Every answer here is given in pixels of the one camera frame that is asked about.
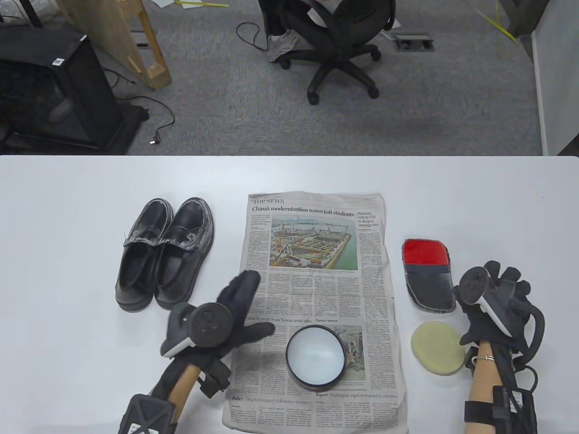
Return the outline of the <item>person's left hand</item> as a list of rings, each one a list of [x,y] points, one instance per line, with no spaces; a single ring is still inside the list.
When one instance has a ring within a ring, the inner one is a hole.
[[[233,349],[275,333],[275,325],[270,322],[245,325],[260,280],[258,272],[245,270],[215,302],[198,307],[180,302],[172,308],[161,344],[161,356],[171,359],[171,364],[153,389],[153,397],[168,400],[190,367],[205,375],[200,389],[209,398],[230,385],[231,371],[223,358]]]

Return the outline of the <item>person's right hand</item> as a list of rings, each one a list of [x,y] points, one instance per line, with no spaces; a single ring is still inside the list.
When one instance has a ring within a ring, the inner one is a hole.
[[[512,354],[516,367],[537,354],[545,333],[545,318],[531,304],[530,284],[515,267],[500,273],[501,264],[489,261],[472,267],[453,288],[456,301],[469,319],[461,345],[488,342],[502,345]]]

